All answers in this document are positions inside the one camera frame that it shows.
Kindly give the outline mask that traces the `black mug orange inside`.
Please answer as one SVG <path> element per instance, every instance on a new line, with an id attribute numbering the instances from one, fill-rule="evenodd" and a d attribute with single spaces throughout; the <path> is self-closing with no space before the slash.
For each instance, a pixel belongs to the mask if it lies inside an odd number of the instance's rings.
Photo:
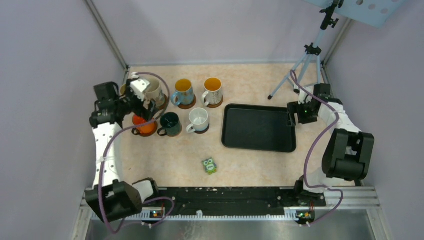
<path id="1" fill-rule="evenodd" d="M 158 123 L 156 121 L 151 122 L 149 124 L 147 124 L 147 122 L 148 122 L 147 120 L 145 120 L 144 118 L 136 114 L 134 114 L 132 117 L 132 123 L 134 125 L 142 125 L 142 126 L 138 126 L 137 128 L 141 128 L 140 130 L 143 133 L 148 133 L 152 131 L 154 128 L 158 128 Z"/>

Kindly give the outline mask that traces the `tall cream patterned mug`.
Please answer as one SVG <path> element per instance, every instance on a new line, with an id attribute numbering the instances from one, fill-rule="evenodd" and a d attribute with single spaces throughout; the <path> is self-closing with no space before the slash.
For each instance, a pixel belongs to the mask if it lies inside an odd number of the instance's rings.
<path id="1" fill-rule="evenodd" d="M 149 86 L 145 91 L 145 96 L 148 100 L 153 100 L 156 106 L 160 108 L 166 102 L 161 83 L 158 79 L 148 79 L 147 81 Z"/>

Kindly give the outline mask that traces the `dark green mug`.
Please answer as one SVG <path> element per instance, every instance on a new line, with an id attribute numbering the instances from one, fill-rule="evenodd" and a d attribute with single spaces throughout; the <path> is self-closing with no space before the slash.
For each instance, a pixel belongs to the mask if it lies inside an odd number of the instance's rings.
<path id="1" fill-rule="evenodd" d="M 175 112 L 167 112 L 160 118 L 161 128 L 157 130 L 157 134 L 161 137 L 175 137 L 179 132 L 180 118 Z"/>

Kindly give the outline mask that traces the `black serving tray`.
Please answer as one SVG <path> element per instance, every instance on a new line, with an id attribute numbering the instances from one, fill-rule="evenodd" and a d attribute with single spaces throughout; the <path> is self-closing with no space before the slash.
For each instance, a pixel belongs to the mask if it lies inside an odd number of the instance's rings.
<path id="1" fill-rule="evenodd" d="M 228 104 L 221 143 L 227 148 L 292 153 L 296 129 L 286 107 Z"/>

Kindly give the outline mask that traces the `blue mug yellow inside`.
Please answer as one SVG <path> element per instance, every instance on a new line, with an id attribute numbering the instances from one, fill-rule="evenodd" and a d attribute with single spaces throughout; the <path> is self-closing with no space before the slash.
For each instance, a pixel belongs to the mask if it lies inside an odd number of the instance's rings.
<path id="1" fill-rule="evenodd" d="M 179 104 L 189 105 L 193 101 L 194 96 L 192 82 L 184 78 L 175 83 L 175 92 L 171 95 L 170 101 L 176 107 Z"/>

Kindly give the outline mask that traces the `plain white mug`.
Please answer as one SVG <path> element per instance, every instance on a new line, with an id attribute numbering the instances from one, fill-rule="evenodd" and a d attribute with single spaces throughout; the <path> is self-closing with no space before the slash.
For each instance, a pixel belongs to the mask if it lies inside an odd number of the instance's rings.
<path id="1" fill-rule="evenodd" d="M 210 125 L 209 114 L 204 108 L 193 109 L 188 116 L 190 124 L 186 127 L 187 133 L 194 133 L 195 131 L 203 131 Z"/>

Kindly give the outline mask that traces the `white mug yellow inside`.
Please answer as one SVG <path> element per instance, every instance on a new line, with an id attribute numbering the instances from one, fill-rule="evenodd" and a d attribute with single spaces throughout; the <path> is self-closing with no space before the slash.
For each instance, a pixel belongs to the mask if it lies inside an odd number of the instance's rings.
<path id="1" fill-rule="evenodd" d="M 209 104 L 217 104 L 223 97 L 222 82 L 220 79 L 211 77 L 205 80 L 204 93 L 201 96 L 202 104 L 207 107 Z"/>

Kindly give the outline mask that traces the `beige round mug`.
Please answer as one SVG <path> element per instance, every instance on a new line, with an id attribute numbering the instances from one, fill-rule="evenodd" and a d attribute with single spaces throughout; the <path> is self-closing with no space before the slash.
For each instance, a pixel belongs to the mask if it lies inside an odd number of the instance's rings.
<path id="1" fill-rule="evenodd" d="M 126 94 L 126 88 L 127 88 L 127 86 L 126 86 L 125 84 L 123 84 L 123 85 L 120 87 L 120 90 L 119 90 L 119 92 L 120 92 L 120 96 L 124 96 L 124 95 Z"/>

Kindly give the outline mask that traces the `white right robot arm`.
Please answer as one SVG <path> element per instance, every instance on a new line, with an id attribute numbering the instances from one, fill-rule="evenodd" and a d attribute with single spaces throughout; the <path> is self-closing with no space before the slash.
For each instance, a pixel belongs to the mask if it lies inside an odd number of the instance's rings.
<path id="1" fill-rule="evenodd" d="M 304 174 L 300 178 L 303 186 L 293 192 L 294 202 L 307 206 L 314 194 L 323 193 L 326 188 L 342 181 L 354 182 L 366 178 L 375 137 L 353 124 L 342 101 L 331 95 L 330 84 L 319 83 L 298 90 L 298 94 L 298 101 L 287 104 L 289 122 L 295 126 L 321 119 L 326 124 L 324 131 L 331 134 L 321 167 Z"/>

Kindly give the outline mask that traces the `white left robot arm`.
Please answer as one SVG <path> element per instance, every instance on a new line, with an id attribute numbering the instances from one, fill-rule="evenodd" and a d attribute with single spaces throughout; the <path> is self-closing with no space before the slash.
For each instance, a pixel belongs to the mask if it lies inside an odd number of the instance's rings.
<path id="1" fill-rule="evenodd" d="M 123 120 L 130 114 L 139 114 L 146 120 L 154 117 L 156 104 L 145 105 L 145 91 L 150 83 L 142 78 L 129 79 L 124 95 L 119 95 L 115 82 L 94 86 L 97 100 L 89 118 L 96 143 L 96 172 L 91 190 L 85 192 L 87 204 L 104 222 L 114 222 L 141 213 L 142 204 L 154 207 L 160 202 L 160 193 L 152 178 L 135 185 L 123 180 L 120 153 L 120 131 Z"/>

